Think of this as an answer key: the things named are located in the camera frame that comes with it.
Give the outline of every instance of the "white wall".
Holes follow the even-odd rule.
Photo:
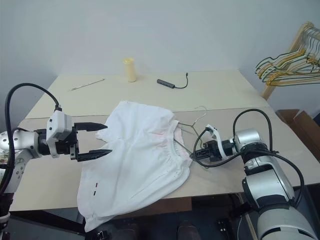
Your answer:
[[[48,87],[59,74],[122,73],[127,56],[140,73],[240,69],[261,91],[257,62],[285,52],[302,23],[320,27],[318,0],[0,1],[0,113],[17,83]],[[13,102],[14,124],[35,92],[15,96],[23,106]],[[312,113],[319,92],[320,85],[277,88],[270,103]]]

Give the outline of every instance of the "clothes hanger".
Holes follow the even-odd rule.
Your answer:
[[[317,58],[316,54],[309,55],[306,59],[305,63],[301,66],[301,64],[296,65],[290,69],[291,73],[305,73],[309,74],[317,73],[320,70],[320,57]]]
[[[308,55],[311,53],[314,47],[314,38],[311,45],[311,42],[307,42],[308,37],[310,36],[310,31],[314,31],[314,29],[309,28],[304,32],[304,35],[302,36],[302,48],[300,48],[300,51],[297,53],[287,56],[284,59],[281,59],[277,64],[269,66],[267,69],[264,69],[262,72],[262,75],[259,76],[260,79],[262,79],[262,82],[265,82],[265,79],[274,72],[279,71],[285,71],[286,68],[288,68],[291,64],[298,62],[300,60],[304,60],[308,57]]]
[[[285,86],[297,86],[297,85],[309,85],[309,84],[320,84],[320,76],[318,77],[305,77],[302,76],[299,78],[295,78],[298,80],[292,80],[291,78],[287,78],[290,79],[289,81],[285,81],[284,79],[282,79],[281,77],[279,77],[276,80],[273,80],[269,86],[275,86],[275,87],[285,87]]]
[[[306,49],[309,48],[309,46],[310,46],[310,49],[306,50],[307,54],[305,57],[298,57],[297,59],[290,61],[289,62],[290,64],[292,64],[294,62],[298,62],[300,60],[302,60],[302,63],[294,65],[293,67],[288,69],[286,72],[291,72],[291,73],[309,72],[309,73],[312,73],[313,70],[315,70],[316,64],[315,64],[315,61],[312,59],[316,58],[316,56],[318,55],[319,50],[320,50],[320,41],[315,38],[315,34],[317,34],[317,32],[318,32],[318,30],[316,28],[310,28],[306,31],[306,34],[311,36],[309,38],[309,41],[306,43],[306,46],[307,46]],[[281,65],[279,67],[275,66],[275,68],[273,69],[273,72],[275,72],[275,69],[277,71],[282,71],[283,67],[284,67],[283,65]],[[266,74],[264,76],[264,78],[262,80],[263,82],[264,82],[267,75],[269,75],[269,72],[268,72],[268,74]]]
[[[302,56],[305,53],[304,46],[306,45],[306,42],[307,42],[306,38],[308,38],[308,31],[310,31],[311,29],[313,29],[313,28],[308,28],[303,32],[303,34],[302,34],[302,36],[300,38],[300,44],[299,44],[299,47],[298,47],[297,51],[280,54],[278,57],[276,57],[274,59],[274,61],[267,61],[267,62],[269,62],[269,64],[267,66],[265,66],[264,68],[262,68],[259,72],[257,72],[258,69],[256,69],[256,73],[259,76],[259,78],[261,79],[261,78],[265,77],[265,75],[263,75],[263,74],[266,71],[269,72],[269,70],[271,70],[272,67],[281,66],[282,68],[284,68],[284,67],[286,67],[286,65],[282,66],[283,63],[286,64],[287,61],[292,60],[294,58],[297,58],[299,56]]]
[[[277,56],[276,58],[267,57],[267,58],[263,59],[261,62],[259,62],[259,63],[256,65],[256,67],[255,67],[255,68],[256,68],[256,71],[255,71],[255,72],[258,73],[258,70],[261,69],[264,64],[269,63],[270,65],[274,65],[274,63],[275,63],[276,61],[281,60],[282,58],[289,57],[289,56],[291,56],[291,55],[294,55],[294,54],[297,54],[298,52],[300,52],[300,51],[301,51],[301,47],[304,45],[304,44],[303,44],[303,43],[304,43],[304,38],[305,38],[305,35],[302,35],[301,38],[300,38],[300,40],[299,40],[299,42],[300,42],[299,47],[298,47],[298,49],[297,49],[296,51],[293,51],[293,52],[291,51],[291,52],[287,52],[287,53],[280,54],[280,55]]]
[[[303,67],[296,66],[292,67],[289,71],[285,72],[285,75],[288,75],[288,77],[285,76],[274,76],[271,78],[271,81],[275,81],[275,78],[278,78],[278,81],[283,80],[290,80],[286,83],[293,83],[293,79],[305,79],[305,81],[301,80],[302,83],[304,82],[310,82],[316,80],[315,78],[319,78],[320,75],[320,65],[318,64],[317,60],[315,58],[308,58],[307,59],[308,65],[304,63]]]
[[[195,125],[196,125],[196,123],[198,122],[198,120],[202,119],[202,118],[203,118],[204,116],[206,116],[207,113],[208,113],[208,109],[207,109],[205,106],[202,106],[202,105],[201,105],[201,106],[197,106],[197,107],[195,107],[194,109],[198,109],[198,108],[204,108],[205,113],[204,113],[203,115],[199,116],[192,124],[186,124],[186,123],[182,123],[182,122],[179,122],[179,123],[178,123],[179,125],[183,125],[183,126],[187,126],[187,127],[192,128],[192,130],[195,132],[195,134],[196,134],[197,137],[199,137],[199,133],[198,133],[197,130],[195,129]],[[173,140],[174,140],[176,143],[178,143],[181,147],[183,147],[185,150],[187,150],[190,154],[192,153],[192,151],[190,151],[189,149],[187,149],[184,145],[182,145],[182,144],[181,144],[180,142],[178,142],[176,139],[173,138]]]
[[[293,60],[293,61],[290,62],[290,64],[292,65],[295,62],[299,62],[299,63],[297,63],[297,64],[295,64],[293,66],[289,65],[288,69],[284,69],[283,67],[274,66],[274,68],[271,68],[269,71],[265,72],[265,74],[262,77],[262,82],[265,83],[267,77],[273,76],[277,72],[288,72],[288,73],[297,72],[295,70],[296,68],[300,67],[300,69],[303,69],[303,68],[308,67],[308,65],[306,65],[306,59],[304,57],[303,58],[298,58],[296,60]]]
[[[284,85],[288,85],[290,83],[297,83],[298,81],[300,82],[300,84],[302,83],[307,83],[310,81],[317,81],[320,78],[320,72],[317,73],[292,73],[290,74],[289,72],[277,72],[276,74],[274,74],[272,77],[270,77],[267,81],[266,84],[269,86],[284,86]],[[283,82],[280,84],[277,84],[277,82],[283,81],[285,79],[289,79],[290,81],[287,82]]]
[[[313,37],[313,43],[316,41],[314,58],[317,58],[318,56],[318,61],[316,61],[316,64],[319,66],[320,65],[320,54],[319,54],[320,53],[320,30],[315,27],[313,27],[312,29],[313,29],[313,32],[311,33],[311,35]]]

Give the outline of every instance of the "table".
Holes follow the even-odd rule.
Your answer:
[[[61,76],[54,81],[49,91],[59,99],[66,114],[75,116],[73,122],[104,124],[107,115],[120,100],[130,100],[168,108],[175,112],[177,119],[182,123],[191,124],[203,114],[199,111],[200,108],[195,108],[203,105],[208,112],[197,122],[196,129],[200,132],[206,124],[211,124],[219,130],[223,139],[232,135],[232,123],[238,113],[247,108],[259,108],[270,117],[274,149],[300,168],[306,184],[320,183],[320,164],[238,71],[190,72],[189,85],[183,90],[170,89],[156,83],[156,79],[161,78],[177,86],[183,85],[184,77],[184,73],[145,75],[142,80],[127,83],[120,75]],[[101,78],[106,80],[69,91],[73,87]],[[53,107],[52,100],[44,95],[20,127],[28,130],[45,128]],[[265,141],[269,141],[266,121],[259,113],[243,115],[238,121],[237,129],[244,128],[256,128]],[[195,135],[183,131],[183,139],[191,149],[196,138]],[[78,140],[80,151],[83,153],[104,144],[95,138],[93,132],[79,132]],[[291,167],[282,162],[280,165],[291,184],[298,186],[298,176]],[[243,191],[241,180],[245,173],[240,158],[210,169],[192,163],[190,169],[188,180],[166,198]],[[52,159],[50,156],[33,159],[25,169],[10,210],[76,207],[80,175],[81,164],[70,160],[69,156],[61,155],[58,159]]]

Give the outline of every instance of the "white cloth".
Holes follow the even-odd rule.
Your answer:
[[[84,162],[77,196],[85,231],[116,215],[144,208],[188,178],[191,159],[175,115],[164,108],[122,101],[97,133],[112,152]]]

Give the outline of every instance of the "yellow cylindrical container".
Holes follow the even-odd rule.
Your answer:
[[[124,61],[125,75],[129,83],[133,83],[137,80],[135,70],[135,60],[131,57],[125,58]]]

